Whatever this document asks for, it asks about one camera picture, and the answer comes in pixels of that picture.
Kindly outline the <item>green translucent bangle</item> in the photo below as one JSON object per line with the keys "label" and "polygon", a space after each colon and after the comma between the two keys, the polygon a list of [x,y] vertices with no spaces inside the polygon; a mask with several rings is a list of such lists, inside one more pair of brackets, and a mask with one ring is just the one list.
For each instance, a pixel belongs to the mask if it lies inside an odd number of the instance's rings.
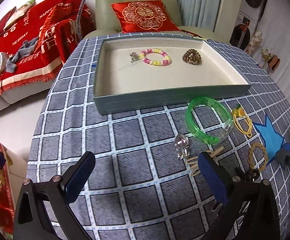
{"label": "green translucent bangle", "polygon": [[208,97],[193,99],[185,112],[187,130],[203,144],[218,145],[225,141],[233,128],[229,111]]}

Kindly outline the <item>silver crystal hair clip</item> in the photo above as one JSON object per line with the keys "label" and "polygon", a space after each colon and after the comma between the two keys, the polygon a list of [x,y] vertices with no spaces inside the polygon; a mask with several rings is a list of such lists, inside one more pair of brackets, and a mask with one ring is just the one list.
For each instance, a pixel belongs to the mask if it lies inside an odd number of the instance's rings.
{"label": "silver crystal hair clip", "polygon": [[179,160],[187,159],[190,156],[189,153],[189,139],[183,134],[178,134],[174,140],[174,146],[177,152],[177,158]]}

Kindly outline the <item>grey jewelry tray beige lining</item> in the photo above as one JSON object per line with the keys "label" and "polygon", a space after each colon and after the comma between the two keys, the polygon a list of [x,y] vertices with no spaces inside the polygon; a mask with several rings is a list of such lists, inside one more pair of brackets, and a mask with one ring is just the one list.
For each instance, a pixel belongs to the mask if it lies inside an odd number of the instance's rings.
{"label": "grey jewelry tray beige lining", "polygon": [[[151,66],[130,54],[158,48],[168,66]],[[102,42],[93,99],[101,115],[188,103],[198,96],[247,95],[251,83],[212,40],[181,36],[125,36]]]}

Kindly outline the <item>blue star sticker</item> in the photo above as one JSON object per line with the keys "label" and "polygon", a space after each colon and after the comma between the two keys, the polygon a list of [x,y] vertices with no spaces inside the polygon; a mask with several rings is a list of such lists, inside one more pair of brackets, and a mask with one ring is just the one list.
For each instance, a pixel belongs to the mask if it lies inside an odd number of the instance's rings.
{"label": "blue star sticker", "polygon": [[284,137],[275,131],[267,114],[265,114],[264,124],[254,123],[253,125],[263,140],[263,145],[268,155],[268,163],[271,163],[275,158],[276,152],[281,149]]}

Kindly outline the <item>blue grid tablecloth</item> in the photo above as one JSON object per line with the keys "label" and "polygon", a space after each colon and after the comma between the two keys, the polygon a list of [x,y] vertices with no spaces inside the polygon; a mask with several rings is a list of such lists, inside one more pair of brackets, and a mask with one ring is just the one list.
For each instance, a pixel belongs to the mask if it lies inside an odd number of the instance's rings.
{"label": "blue grid tablecloth", "polygon": [[[101,116],[93,100],[96,61],[103,40],[81,41],[61,68],[44,103],[33,135],[27,177],[34,183],[63,174],[85,151],[96,166],[72,211],[92,239],[200,239],[217,217],[216,200],[201,174],[176,157],[178,133],[190,138],[192,155],[215,146],[191,138],[184,120],[187,104]],[[290,104],[272,78],[243,51],[210,42],[251,81],[246,96],[220,100],[227,109],[241,105],[253,123],[290,143]],[[249,169],[249,148],[264,140],[247,138],[236,127],[224,140],[217,161],[230,174]],[[275,160],[260,178],[272,185],[281,239],[290,232],[290,168]]]}

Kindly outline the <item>white washing machine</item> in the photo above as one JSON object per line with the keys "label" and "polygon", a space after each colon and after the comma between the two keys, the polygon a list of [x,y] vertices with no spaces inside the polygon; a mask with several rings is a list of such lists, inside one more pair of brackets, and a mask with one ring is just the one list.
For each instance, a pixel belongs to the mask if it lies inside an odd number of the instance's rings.
{"label": "white washing machine", "polygon": [[265,0],[242,0],[230,44],[245,51],[256,31]]}

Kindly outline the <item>grey cloth on blanket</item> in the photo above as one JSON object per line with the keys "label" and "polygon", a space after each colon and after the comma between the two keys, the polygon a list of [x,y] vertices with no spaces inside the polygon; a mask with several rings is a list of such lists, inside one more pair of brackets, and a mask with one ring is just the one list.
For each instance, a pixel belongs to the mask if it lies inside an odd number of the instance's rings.
{"label": "grey cloth on blanket", "polygon": [[8,73],[13,73],[16,68],[16,63],[21,59],[30,56],[36,49],[39,37],[34,37],[30,41],[25,40],[22,46],[17,50],[15,54],[10,56],[6,61],[5,71]]}

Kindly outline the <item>red embroidered cushion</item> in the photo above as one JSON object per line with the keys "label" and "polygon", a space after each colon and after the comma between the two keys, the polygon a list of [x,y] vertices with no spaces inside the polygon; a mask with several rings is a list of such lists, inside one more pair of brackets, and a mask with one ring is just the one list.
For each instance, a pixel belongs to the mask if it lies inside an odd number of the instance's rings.
{"label": "red embroidered cushion", "polygon": [[161,0],[113,3],[122,33],[179,31]]}

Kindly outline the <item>red blanket with lettering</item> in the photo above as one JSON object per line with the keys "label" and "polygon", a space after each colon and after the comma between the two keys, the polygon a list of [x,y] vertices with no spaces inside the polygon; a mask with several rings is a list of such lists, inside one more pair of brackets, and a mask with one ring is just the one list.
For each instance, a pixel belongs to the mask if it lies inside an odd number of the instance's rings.
{"label": "red blanket with lettering", "polygon": [[91,11],[82,0],[45,0],[5,27],[0,21],[0,96],[3,92],[53,80],[82,36],[95,30]]}

